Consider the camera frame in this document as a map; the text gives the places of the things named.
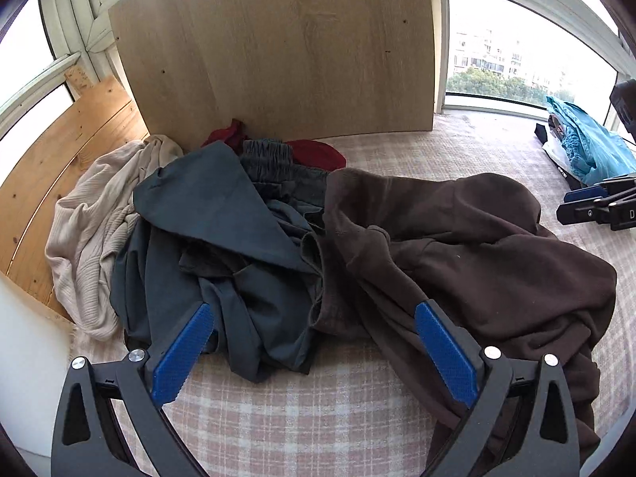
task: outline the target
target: silver screw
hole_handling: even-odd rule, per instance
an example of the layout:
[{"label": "silver screw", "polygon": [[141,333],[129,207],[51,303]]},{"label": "silver screw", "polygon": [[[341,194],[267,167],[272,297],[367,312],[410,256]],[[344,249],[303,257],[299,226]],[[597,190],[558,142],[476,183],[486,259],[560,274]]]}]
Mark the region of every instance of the silver screw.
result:
[{"label": "silver screw", "polygon": [[128,360],[132,363],[137,363],[139,361],[144,360],[145,352],[144,350],[132,350],[128,354]]},{"label": "silver screw", "polygon": [[501,356],[501,350],[494,346],[486,346],[483,350],[484,355],[489,359],[496,361]]},{"label": "silver screw", "polygon": [[548,355],[543,357],[543,360],[546,361],[548,366],[555,366],[558,364],[558,358],[555,355],[552,355],[552,353],[548,353]]},{"label": "silver screw", "polygon": [[71,368],[73,369],[81,369],[86,364],[86,359],[84,357],[75,357],[71,362]]}]

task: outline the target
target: red garment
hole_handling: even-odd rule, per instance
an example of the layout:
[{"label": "red garment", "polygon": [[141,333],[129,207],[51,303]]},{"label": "red garment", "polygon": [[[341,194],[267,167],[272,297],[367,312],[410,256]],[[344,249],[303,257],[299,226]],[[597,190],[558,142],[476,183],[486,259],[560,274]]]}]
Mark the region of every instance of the red garment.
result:
[{"label": "red garment", "polygon": [[316,167],[327,172],[344,169],[347,160],[331,145],[314,140],[291,140],[286,142],[294,149],[294,163],[306,167]]},{"label": "red garment", "polygon": [[[243,152],[243,142],[249,139],[243,132],[243,127],[243,122],[232,119],[230,127],[213,131],[201,146],[204,147],[220,140],[231,147],[234,152],[240,154]],[[299,165],[323,169],[327,172],[344,169],[347,165],[345,157],[326,143],[314,140],[291,140],[286,143],[294,151],[294,163]]]}]

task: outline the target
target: plaid fabric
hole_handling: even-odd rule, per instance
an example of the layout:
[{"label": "plaid fabric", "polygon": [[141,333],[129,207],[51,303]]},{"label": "plaid fabric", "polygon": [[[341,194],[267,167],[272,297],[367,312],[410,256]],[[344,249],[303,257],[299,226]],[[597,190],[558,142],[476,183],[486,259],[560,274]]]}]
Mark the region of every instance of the plaid fabric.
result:
[{"label": "plaid fabric", "polygon": [[[618,272],[612,324],[594,351],[601,369],[595,401],[603,436],[634,393],[636,250],[631,231],[597,224],[561,226],[555,210],[568,191],[533,134],[531,120],[474,112],[435,117],[430,133],[341,136],[325,140],[349,167],[431,180],[480,172],[513,177],[539,199],[542,223],[565,242]],[[72,356],[93,363],[125,355],[121,340],[98,343],[76,333]],[[330,339],[308,376],[279,371],[253,385],[222,357],[200,357],[175,403],[164,407],[211,475],[419,475],[434,422],[370,342]],[[142,470],[153,473],[125,410],[123,430]]]}]

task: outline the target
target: ribbed beige garment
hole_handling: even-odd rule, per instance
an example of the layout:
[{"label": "ribbed beige garment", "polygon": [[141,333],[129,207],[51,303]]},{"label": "ribbed beige garment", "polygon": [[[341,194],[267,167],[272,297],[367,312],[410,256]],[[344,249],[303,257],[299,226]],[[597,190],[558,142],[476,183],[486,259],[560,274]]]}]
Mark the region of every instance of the ribbed beige garment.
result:
[{"label": "ribbed beige garment", "polygon": [[55,204],[45,248],[55,296],[75,324],[95,339],[108,339],[118,328],[109,299],[111,275],[117,252],[137,221],[132,191],[182,155],[166,136],[133,140],[96,159]]}]

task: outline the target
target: blue textured pad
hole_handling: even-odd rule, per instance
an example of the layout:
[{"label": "blue textured pad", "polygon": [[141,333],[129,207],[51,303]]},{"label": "blue textured pad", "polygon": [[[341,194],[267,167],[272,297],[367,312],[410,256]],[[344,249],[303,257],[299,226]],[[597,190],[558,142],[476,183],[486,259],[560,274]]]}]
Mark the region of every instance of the blue textured pad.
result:
[{"label": "blue textured pad", "polygon": [[214,315],[202,304],[163,356],[153,372],[150,396],[157,406],[176,400],[183,383],[214,330]]},{"label": "blue textured pad", "polygon": [[602,186],[590,186],[589,188],[581,188],[580,190],[572,190],[563,197],[564,203],[574,201],[582,201],[583,199],[607,197],[607,190]]},{"label": "blue textured pad", "polygon": [[477,400],[477,372],[427,302],[415,308],[417,333],[453,398],[472,406]]}]

